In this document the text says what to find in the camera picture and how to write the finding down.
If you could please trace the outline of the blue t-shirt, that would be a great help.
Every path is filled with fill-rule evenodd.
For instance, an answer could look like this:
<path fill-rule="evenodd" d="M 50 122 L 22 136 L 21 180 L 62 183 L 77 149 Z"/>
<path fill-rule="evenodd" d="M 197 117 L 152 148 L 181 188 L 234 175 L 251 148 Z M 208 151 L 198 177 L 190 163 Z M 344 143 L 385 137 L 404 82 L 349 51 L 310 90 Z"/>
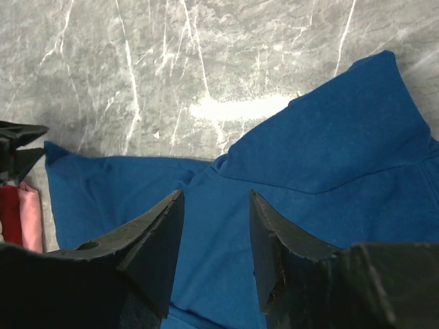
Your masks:
<path fill-rule="evenodd" d="M 142 215 L 175 190 L 185 220 L 163 328 L 264 328 L 253 276 L 251 191 L 336 247 L 438 240 L 438 142 L 391 51 L 289 102 L 213 162 L 87 158 L 44 144 L 62 249 Z"/>

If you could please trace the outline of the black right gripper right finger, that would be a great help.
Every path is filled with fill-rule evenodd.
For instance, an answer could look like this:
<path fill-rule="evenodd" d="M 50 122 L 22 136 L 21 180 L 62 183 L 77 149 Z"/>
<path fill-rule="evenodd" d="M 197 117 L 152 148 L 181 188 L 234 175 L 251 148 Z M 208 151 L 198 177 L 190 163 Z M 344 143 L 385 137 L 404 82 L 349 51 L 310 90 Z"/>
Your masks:
<path fill-rule="evenodd" d="M 268 328 L 437 328 L 438 244 L 336 248 L 250 194 L 259 308 Z"/>

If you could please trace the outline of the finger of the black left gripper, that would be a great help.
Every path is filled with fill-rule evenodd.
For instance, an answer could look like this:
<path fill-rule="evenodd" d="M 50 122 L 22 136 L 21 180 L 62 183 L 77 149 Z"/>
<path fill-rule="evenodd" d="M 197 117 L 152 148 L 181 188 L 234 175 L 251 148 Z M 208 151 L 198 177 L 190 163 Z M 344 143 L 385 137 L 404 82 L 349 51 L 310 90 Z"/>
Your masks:
<path fill-rule="evenodd" d="M 1 138 L 9 140 L 13 147 L 26 146 L 45 135 L 48 131 L 49 128 L 44 125 L 1 121 Z"/>
<path fill-rule="evenodd" d="M 25 178 L 44 155 L 45 150 L 43 148 L 16 150 L 9 159 L 8 177 Z"/>

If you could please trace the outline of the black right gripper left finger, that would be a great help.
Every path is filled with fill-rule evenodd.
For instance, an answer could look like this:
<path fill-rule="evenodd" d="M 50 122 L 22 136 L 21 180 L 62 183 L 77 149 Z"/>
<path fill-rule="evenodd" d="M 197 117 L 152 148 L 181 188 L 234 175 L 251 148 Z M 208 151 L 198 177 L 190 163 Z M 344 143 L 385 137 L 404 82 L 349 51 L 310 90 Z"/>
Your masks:
<path fill-rule="evenodd" d="M 169 313 L 185 201 L 174 191 L 76 249 L 1 245 L 2 328 L 159 328 Z"/>

